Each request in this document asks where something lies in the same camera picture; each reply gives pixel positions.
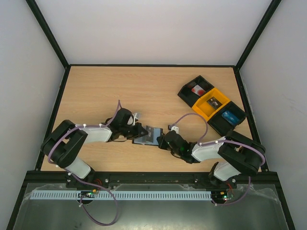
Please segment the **dark credit card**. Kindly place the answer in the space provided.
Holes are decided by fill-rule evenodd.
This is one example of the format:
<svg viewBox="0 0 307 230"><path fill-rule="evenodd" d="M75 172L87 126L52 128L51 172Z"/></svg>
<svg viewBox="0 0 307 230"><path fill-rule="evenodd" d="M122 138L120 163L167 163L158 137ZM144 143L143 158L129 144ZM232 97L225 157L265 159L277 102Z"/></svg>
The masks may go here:
<svg viewBox="0 0 307 230"><path fill-rule="evenodd" d="M145 140L147 142L153 143L154 142L154 127L146 126L146 130L148 131L148 135L146 136Z"/></svg>

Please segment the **black card holder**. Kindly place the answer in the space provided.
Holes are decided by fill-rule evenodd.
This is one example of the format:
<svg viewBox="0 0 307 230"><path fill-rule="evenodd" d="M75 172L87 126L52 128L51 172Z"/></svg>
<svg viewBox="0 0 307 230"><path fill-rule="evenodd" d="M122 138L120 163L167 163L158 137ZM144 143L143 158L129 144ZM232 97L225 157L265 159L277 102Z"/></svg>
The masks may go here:
<svg viewBox="0 0 307 230"><path fill-rule="evenodd" d="M152 126L144 126L144 128L148 134L146 136L134 139L132 144L158 146L159 143L157 138L162 135L163 129Z"/></svg>

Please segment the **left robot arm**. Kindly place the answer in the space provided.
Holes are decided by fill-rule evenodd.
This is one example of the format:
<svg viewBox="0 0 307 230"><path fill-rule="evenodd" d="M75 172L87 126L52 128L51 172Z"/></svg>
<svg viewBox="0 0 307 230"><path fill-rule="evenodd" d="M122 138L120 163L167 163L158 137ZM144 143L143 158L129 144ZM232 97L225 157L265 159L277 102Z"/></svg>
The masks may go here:
<svg viewBox="0 0 307 230"><path fill-rule="evenodd" d="M126 108L118 108L113 117L98 125L78 125L63 120L45 138L41 151L49 163L76 175L86 178L92 168L78 154L84 144L92 142L113 142L123 136L127 140L142 138L148 131L138 122L139 115Z"/></svg>

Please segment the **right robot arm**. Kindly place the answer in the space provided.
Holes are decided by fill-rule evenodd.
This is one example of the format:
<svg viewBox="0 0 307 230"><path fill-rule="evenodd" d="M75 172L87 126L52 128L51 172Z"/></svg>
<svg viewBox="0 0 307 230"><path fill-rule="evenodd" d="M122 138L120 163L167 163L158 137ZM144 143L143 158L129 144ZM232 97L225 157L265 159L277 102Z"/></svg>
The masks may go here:
<svg viewBox="0 0 307 230"><path fill-rule="evenodd" d="M223 159L211 168L208 180L213 187L221 187L228 179L243 174L255 176L265 163L265 148L238 132L209 142L187 142L176 131L169 131L157 138L158 147L186 163L200 163L210 159Z"/></svg>

